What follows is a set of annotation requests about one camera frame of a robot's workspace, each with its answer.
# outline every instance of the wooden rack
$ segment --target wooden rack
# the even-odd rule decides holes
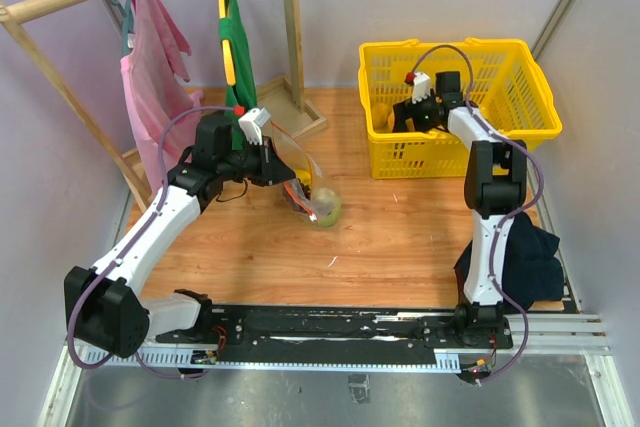
[[[64,76],[22,26],[30,20],[84,1],[87,0],[24,0],[9,6],[0,2],[0,22],[113,158],[129,184],[136,202],[144,210],[151,201],[151,189],[137,151],[134,149],[122,153],[118,150],[73,92]],[[284,6],[291,80],[286,76],[280,76],[258,86],[258,99],[261,105],[269,108],[279,124],[294,137],[300,138],[323,130],[327,126],[327,120],[304,95],[299,0],[284,0]]]

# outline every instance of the cable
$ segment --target cable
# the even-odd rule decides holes
[[[218,358],[219,358],[220,354],[222,353],[224,348],[227,346],[227,331],[225,330],[224,327],[221,327],[219,325],[216,325],[214,327],[214,330],[218,334],[218,352],[217,352],[217,355],[218,355]]]
[[[158,205],[158,210],[156,210],[156,211],[151,213],[151,215],[146,220],[146,222],[142,225],[142,227],[140,227],[140,230],[138,230],[138,232],[136,232],[134,234],[134,236],[131,238],[131,240],[129,242],[127,242],[127,244],[123,247],[123,249],[118,253],[116,258],[114,258],[111,262],[109,262],[109,265],[107,265],[107,267],[100,274],[98,274],[98,276],[93,280],[93,282],[91,282],[89,284],[89,286],[82,292],[82,294],[80,294],[80,297],[78,298],[76,304],[73,306],[73,310],[71,311],[71,315],[69,316],[69,325],[67,327],[67,344],[68,344],[68,347],[69,347],[68,348],[69,356],[71,357],[71,360],[73,360],[73,363],[76,364],[78,367],[80,367],[82,369],[88,369],[88,370],[97,369],[101,365],[104,365],[105,363],[107,363],[109,361],[109,359],[111,359],[111,357],[113,357],[112,354],[107,354],[106,356],[104,356],[102,359],[100,359],[98,362],[96,362],[94,364],[88,364],[88,363],[84,362],[80,358],[80,356],[78,355],[78,351],[76,350],[75,336],[74,336],[75,330],[76,330],[76,324],[78,322],[78,317],[80,316],[80,312],[82,310],[82,307],[84,306],[84,304],[87,301],[87,299],[89,298],[89,296],[96,289],[96,287],[98,287],[100,282],[102,282],[105,278],[107,278],[107,276],[111,272],[113,272],[113,270],[115,270],[115,268],[118,267],[119,264],[122,263],[122,259],[129,253],[129,251],[138,242],[138,240],[140,240],[142,235],[149,229],[149,227],[151,226],[153,221],[158,217],[158,215],[160,214],[162,208],[164,207],[165,200],[166,200],[167,195],[169,193],[169,191],[168,191],[169,177],[168,177],[168,172],[167,172],[167,166],[165,165],[165,162],[164,162],[163,152],[164,152],[165,139],[167,137],[167,134],[169,133],[169,130],[178,121],[182,120],[187,115],[195,114],[196,112],[205,112],[205,111],[209,111],[209,110],[230,110],[230,111],[233,111],[233,107],[220,107],[220,106],[216,106],[216,107],[194,107],[192,109],[186,110],[186,111],[182,112],[181,114],[177,115],[174,119],[171,120],[171,122],[169,122],[169,125],[167,125],[167,127],[164,129],[164,132],[162,132],[162,136],[160,137],[160,142],[158,143],[158,162],[160,163],[160,171],[162,173],[162,179],[163,179],[162,180],[162,193],[160,195],[160,199],[159,199],[158,204],[157,204]],[[136,359],[139,359],[139,357],[140,356],[136,352]]]
[[[204,377],[207,375],[210,370],[206,370],[204,372],[198,372],[194,374],[165,374],[164,372],[159,372],[157,370],[152,369],[147,364],[144,363],[142,357],[139,352],[133,354],[136,358],[136,361],[146,372],[155,375],[156,377],[160,377],[161,379],[169,379],[169,380],[184,380],[184,379],[199,379],[200,377]]]
[[[493,344],[493,348],[491,349],[491,353],[489,355],[487,355],[486,357],[478,359],[473,364],[463,364],[463,365],[461,365],[460,367],[462,368],[462,370],[473,370],[473,369],[476,369],[476,368],[480,367],[481,365],[485,365],[489,361],[491,361],[491,367],[495,366],[496,357],[497,357],[496,353],[498,351],[498,341],[496,339],[496,336],[493,335],[493,334],[490,335],[490,339],[491,339],[491,343]]]
[[[507,220],[512,219],[519,213],[524,212],[525,210],[533,207],[540,200],[540,197],[542,197],[542,191],[544,189],[544,175],[542,173],[542,167],[540,166],[538,159],[536,159],[536,157],[531,152],[529,152],[527,149],[522,147],[517,142],[514,142],[513,140],[505,136],[502,136],[493,132],[492,128],[484,121],[484,119],[476,115],[471,105],[471,99],[470,99],[471,92],[473,91],[473,85],[474,85],[473,66],[471,65],[471,60],[469,59],[467,54],[465,54],[460,48],[451,44],[436,45],[435,47],[432,47],[431,49],[427,50],[424,54],[422,54],[422,56],[420,56],[420,58],[418,58],[418,61],[413,66],[413,69],[411,69],[411,72],[415,72],[415,70],[419,67],[422,61],[433,51],[438,49],[444,49],[444,48],[449,48],[458,52],[464,59],[465,63],[467,64],[467,67],[469,69],[469,86],[467,87],[467,91],[464,95],[464,102],[467,107],[467,110],[469,111],[473,119],[478,123],[478,125],[482,127],[482,129],[491,138],[499,140],[500,142],[504,142],[505,144],[511,146],[512,148],[524,154],[524,156],[531,162],[536,172],[536,177],[538,179],[538,190],[533,196],[533,199],[531,199],[529,203],[521,207],[518,207],[517,209],[512,210],[511,212],[506,214],[504,217],[502,217],[502,219],[500,219],[500,221],[496,225],[496,231],[499,234],[505,222],[507,222]],[[491,242],[491,249],[489,250],[489,278],[491,279],[491,282],[493,283],[493,286],[495,287],[496,292],[498,292],[504,300],[506,300],[509,304],[511,304],[511,306],[513,306],[513,308],[515,308],[522,315],[522,321],[524,323],[524,336],[522,338],[522,343],[520,344],[520,347],[518,348],[518,351],[515,353],[515,355],[505,365],[503,365],[498,370],[493,372],[490,376],[485,377],[484,379],[478,379],[478,382],[481,384],[484,384],[489,380],[495,379],[496,377],[498,377],[499,375],[507,371],[509,368],[511,368],[511,366],[515,364],[518,361],[518,359],[520,359],[520,357],[522,356],[522,353],[527,347],[527,342],[529,340],[529,317],[527,316],[527,312],[522,308],[522,306],[520,306],[520,304],[518,304],[515,300],[509,297],[509,295],[507,295],[507,293],[504,290],[502,290],[499,282],[496,280],[496,274],[495,274],[495,268],[494,268],[493,262],[495,258],[496,248],[498,246],[498,238],[499,238],[499,235],[495,235],[493,237],[493,241]]]
[[[247,182],[247,179],[242,179],[242,182],[244,182],[244,190],[242,191],[242,193],[240,195],[236,195],[235,197],[231,197],[230,199],[220,200],[220,195],[222,195],[222,192],[220,192],[218,197],[216,197],[216,202],[220,202],[221,204],[223,204],[225,202],[229,202],[231,200],[236,200],[236,199],[239,199],[241,197],[244,197],[247,194],[247,190],[249,190],[249,182]]]

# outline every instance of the green apron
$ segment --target green apron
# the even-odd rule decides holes
[[[251,55],[249,53],[249,43],[247,34],[240,18],[240,8],[237,0],[227,0],[227,17],[218,22],[218,32],[220,42],[228,40],[231,45],[231,56],[236,74],[236,85],[227,86],[225,104],[229,107],[241,105],[247,110],[258,105],[256,85],[253,80],[251,70]],[[225,115],[237,118],[233,112],[226,112]],[[242,148],[242,136],[239,132],[233,131],[233,149]]]

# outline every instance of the metal floor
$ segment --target metal floor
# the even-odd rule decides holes
[[[374,373],[367,397],[350,387],[349,376],[221,370],[172,381],[139,368],[103,367],[83,374],[67,427],[604,425],[578,355],[525,356],[481,388],[451,374]]]

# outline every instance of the pink cloth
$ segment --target pink cloth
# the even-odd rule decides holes
[[[202,91],[190,96],[176,75],[189,81],[180,52],[191,47],[160,0],[134,0],[133,50],[122,58],[120,71],[124,94],[140,159],[155,194],[162,184],[158,143],[162,132],[185,110],[199,107]],[[193,145],[200,116],[188,115],[174,125],[164,144],[167,169],[174,167],[183,150]]]

